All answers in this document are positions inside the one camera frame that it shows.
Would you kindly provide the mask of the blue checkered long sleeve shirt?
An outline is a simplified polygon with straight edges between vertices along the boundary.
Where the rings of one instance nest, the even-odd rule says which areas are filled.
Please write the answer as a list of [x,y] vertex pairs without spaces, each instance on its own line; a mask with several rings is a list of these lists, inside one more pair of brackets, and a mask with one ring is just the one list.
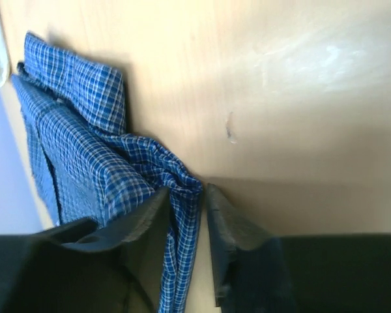
[[203,187],[163,145],[127,131],[122,72],[27,33],[12,84],[36,189],[55,225],[90,217],[104,227],[169,188],[158,309],[184,312]]

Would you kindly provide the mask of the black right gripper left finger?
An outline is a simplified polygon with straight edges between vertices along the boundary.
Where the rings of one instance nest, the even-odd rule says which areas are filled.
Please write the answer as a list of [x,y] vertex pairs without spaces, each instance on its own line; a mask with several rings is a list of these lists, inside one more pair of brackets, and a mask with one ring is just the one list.
[[0,312],[156,312],[168,227],[162,187],[103,228],[0,235]]

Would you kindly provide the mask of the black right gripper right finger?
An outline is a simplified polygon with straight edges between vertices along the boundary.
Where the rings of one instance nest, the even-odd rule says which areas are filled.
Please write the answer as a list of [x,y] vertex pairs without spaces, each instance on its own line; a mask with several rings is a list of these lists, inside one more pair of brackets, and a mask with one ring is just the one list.
[[391,233],[277,236],[205,191],[222,312],[391,312]]

